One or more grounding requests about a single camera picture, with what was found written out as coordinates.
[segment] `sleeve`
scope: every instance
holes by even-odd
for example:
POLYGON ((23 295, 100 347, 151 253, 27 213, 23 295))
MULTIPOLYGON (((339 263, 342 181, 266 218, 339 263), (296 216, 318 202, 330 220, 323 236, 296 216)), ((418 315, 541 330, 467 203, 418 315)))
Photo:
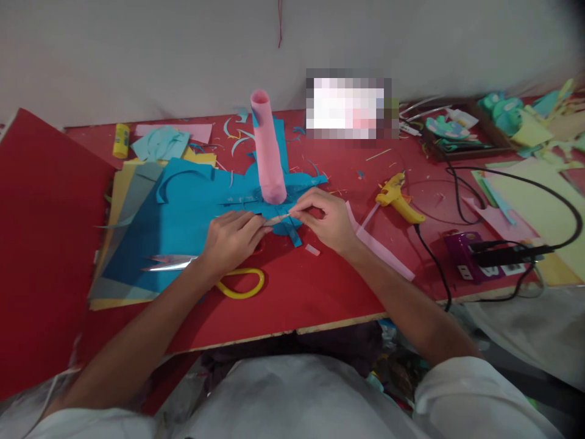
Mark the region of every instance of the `sleeve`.
POLYGON ((27 439, 133 439, 154 438, 154 419, 122 409, 65 409, 43 419, 27 439))
POLYGON ((475 357, 435 366, 414 398, 413 420, 433 439, 563 437, 510 381, 475 357))

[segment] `white shirt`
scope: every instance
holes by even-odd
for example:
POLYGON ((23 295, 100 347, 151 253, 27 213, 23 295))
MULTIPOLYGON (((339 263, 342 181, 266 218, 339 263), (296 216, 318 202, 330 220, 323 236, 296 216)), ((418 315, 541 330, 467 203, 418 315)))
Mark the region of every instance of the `white shirt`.
MULTIPOLYGON (((177 438, 562 438, 524 395, 474 357, 434 367, 413 418, 350 366, 321 355, 241 362, 177 438)), ((31 438, 154 438, 152 418, 121 409, 53 413, 31 438)))

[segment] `pink paper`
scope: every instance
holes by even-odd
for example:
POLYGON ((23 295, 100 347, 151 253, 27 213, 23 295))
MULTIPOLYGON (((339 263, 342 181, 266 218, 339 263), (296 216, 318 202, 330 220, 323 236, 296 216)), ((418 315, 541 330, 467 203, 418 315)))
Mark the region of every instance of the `pink paper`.
POLYGON ((373 251, 377 257, 382 259, 382 261, 386 262, 390 267, 394 268, 398 273, 400 273, 406 280, 412 282, 414 279, 414 273, 410 271, 406 265, 400 262, 400 260, 394 256, 390 250, 384 247, 379 241, 374 239, 372 235, 360 227, 357 221, 355 221, 352 208, 349 205, 349 201, 346 201, 346 206, 347 213, 349 214, 349 221, 351 221, 353 230, 356 232, 356 235, 360 241, 362 241, 371 251, 373 251))
POLYGON ((136 125, 134 134, 138 137, 144 137, 151 131, 162 128, 163 126, 173 127, 177 131, 183 131, 191 134, 190 140, 198 141, 201 143, 209 143, 211 137, 212 124, 192 124, 192 125, 136 125))
POLYGON ((269 204, 282 204, 286 199, 285 177, 280 164, 270 99, 264 90, 256 90, 252 93, 250 101, 258 124, 254 127, 254 135, 262 198, 269 204))
POLYGON ((482 210, 475 205, 473 198, 463 197, 463 201, 471 210, 486 220, 503 240, 520 242, 539 237, 526 221, 513 210, 508 210, 508 214, 516 221, 514 226, 510 224, 500 209, 487 206, 482 210))

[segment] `yellow glue stick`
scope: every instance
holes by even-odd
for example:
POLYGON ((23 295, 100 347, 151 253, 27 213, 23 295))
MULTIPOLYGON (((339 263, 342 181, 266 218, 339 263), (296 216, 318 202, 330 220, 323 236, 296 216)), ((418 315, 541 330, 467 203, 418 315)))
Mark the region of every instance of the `yellow glue stick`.
POLYGON ((116 137, 114 138, 114 157, 118 159, 128 158, 128 143, 130 141, 130 128, 128 125, 116 124, 116 137))

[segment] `pink paper tube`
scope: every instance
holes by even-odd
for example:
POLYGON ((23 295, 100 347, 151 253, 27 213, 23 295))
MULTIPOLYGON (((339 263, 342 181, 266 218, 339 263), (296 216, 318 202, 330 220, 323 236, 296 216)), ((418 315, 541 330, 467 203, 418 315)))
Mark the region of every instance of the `pink paper tube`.
POLYGON ((280 164, 270 99, 264 90, 256 90, 252 93, 250 101, 258 123, 258 126, 254 127, 254 135, 262 197, 268 204, 282 204, 286 199, 285 178, 280 164))

